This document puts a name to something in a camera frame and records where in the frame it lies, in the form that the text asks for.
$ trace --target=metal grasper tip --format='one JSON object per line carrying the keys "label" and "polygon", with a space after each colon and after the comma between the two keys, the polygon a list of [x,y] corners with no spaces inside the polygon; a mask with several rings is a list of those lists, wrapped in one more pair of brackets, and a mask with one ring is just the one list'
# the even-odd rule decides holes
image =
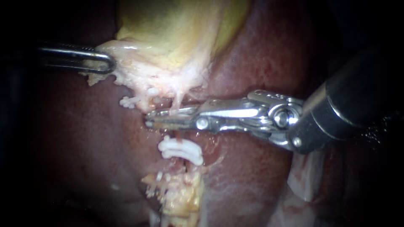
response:
{"label": "metal grasper tip", "polygon": [[209,99],[201,105],[154,110],[145,117],[145,125],[154,129],[207,130],[217,133],[224,130],[244,130],[238,119],[254,117],[259,110],[248,99]]}
{"label": "metal grasper tip", "polygon": [[90,47],[41,42],[37,51],[40,63],[46,67],[96,74],[109,74],[116,68],[112,56]]}

